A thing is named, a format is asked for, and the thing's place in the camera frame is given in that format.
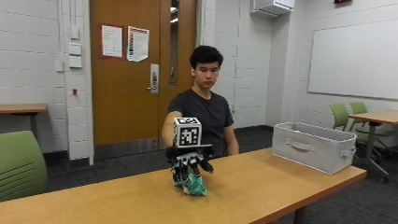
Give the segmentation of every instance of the chair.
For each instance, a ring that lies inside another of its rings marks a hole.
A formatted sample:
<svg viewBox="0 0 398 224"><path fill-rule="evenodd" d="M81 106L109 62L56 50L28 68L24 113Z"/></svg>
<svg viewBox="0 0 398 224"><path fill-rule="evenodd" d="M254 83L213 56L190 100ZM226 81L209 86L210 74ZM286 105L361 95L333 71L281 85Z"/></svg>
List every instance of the chair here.
<svg viewBox="0 0 398 224"><path fill-rule="evenodd" d="M341 128L341 131L346 131L347 128L347 124L349 124L349 112L347 112L347 108L343 104L333 104L330 105L331 107L331 112L333 112L333 116L334 116L334 124L333 124L333 128ZM357 135L357 143L361 144L362 146L367 145L367 141L369 141L369 135L366 133L359 133L357 131L351 132ZM382 160L382 155L381 153L373 149L373 158L375 160L377 163L381 162Z"/></svg>
<svg viewBox="0 0 398 224"><path fill-rule="evenodd" d="M365 114L365 113L369 112L363 102L350 103L350 108L351 108L353 114ZM359 133L369 133L370 128L363 127L366 122L362 121L361 119L354 119L353 120L351 125L350 125L350 131L353 129L353 126L357 123L362 123L362 128L355 128L355 131L359 132ZM394 132L391 132L389 130L375 129L375 131L374 131L374 136L378 136L378 137L391 137L393 135L394 135ZM393 153L391 149L386 146L386 144L382 142L381 139L378 139L378 142L385 147L385 149L387 150L387 152L389 152L387 156L390 156L391 153Z"/></svg>
<svg viewBox="0 0 398 224"><path fill-rule="evenodd" d="M30 131L0 134L0 202L44 193L48 168Z"/></svg>

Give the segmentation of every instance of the orange door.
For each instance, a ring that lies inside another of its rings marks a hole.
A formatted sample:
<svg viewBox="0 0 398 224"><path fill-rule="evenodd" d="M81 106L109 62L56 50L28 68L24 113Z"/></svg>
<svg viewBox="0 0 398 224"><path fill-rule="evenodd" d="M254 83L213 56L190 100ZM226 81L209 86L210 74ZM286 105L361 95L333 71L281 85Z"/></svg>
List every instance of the orange door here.
<svg viewBox="0 0 398 224"><path fill-rule="evenodd" d="M172 1L96 0L89 4L93 130L96 158L100 159L160 149L166 106L172 97L192 85L188 59L196 45L197 1L178 3L177 85L169 79ZM124 39L128 26L149 30L148 58L140 62L101 58L101 24L125 27ZM150 70L153 64L160 66L156 78ZM157 84L154 91L150 91L150 80Z"/></svg>

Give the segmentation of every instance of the table leg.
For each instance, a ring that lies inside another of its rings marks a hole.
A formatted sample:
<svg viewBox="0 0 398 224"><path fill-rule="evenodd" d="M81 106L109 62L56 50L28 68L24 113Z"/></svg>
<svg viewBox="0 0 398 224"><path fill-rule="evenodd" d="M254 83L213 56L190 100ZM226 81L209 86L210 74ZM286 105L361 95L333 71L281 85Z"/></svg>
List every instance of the table leg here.
<svg viewBox="0 0 398 224"><path fill-rule="evenodd" d="M33 114L29 115L29 127L30 127L33 135L37 139L37 120L36 120L36 117L37 117L37 113L33 113Z"/></svg>
<svg viewBox="0 0 398 224"><path fill-rule="evenodd" d="M369 171L375 172L382 177L387 177L389 173L383 170L383 168L371 159L374 132L375 132L375 126L378 126L378 125L379 125L379 123L370 122L370 136L369 136L369 143L367 143L367 148L366 148L365 168Z"/></svg>
<svg viewBox="0 0 398 224"><path fill-rule="evenodd" d="M294 224L305 224L307 223L306 220L306 206L298 208L294 211Z"/></svg>

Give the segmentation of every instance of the black hair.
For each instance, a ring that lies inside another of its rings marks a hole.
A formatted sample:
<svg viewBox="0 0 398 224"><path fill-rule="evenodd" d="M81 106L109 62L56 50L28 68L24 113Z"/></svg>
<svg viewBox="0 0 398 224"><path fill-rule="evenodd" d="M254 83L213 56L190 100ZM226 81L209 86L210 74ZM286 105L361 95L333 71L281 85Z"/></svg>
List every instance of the black hair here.
<svg viewBox="0 0 398 224"><path fill-rule="evenodd" d="M218 63L221 67L224 61L222 54L220 51L210 46L198 46L190 55L189 62L193 69L197 68L198 63Z"/></svg>

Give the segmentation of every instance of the white plastic bin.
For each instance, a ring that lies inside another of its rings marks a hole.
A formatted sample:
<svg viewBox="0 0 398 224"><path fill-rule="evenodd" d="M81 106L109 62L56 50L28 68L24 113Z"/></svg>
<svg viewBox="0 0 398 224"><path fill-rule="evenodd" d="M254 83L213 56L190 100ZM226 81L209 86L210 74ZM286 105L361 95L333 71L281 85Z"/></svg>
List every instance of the white plastic bin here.
<svg viewBox="0 0 398 224"><path fill-rule="evenodd" d="M273 154L327 174L350 166L355 134L305 123L274 126Z"/></svg>

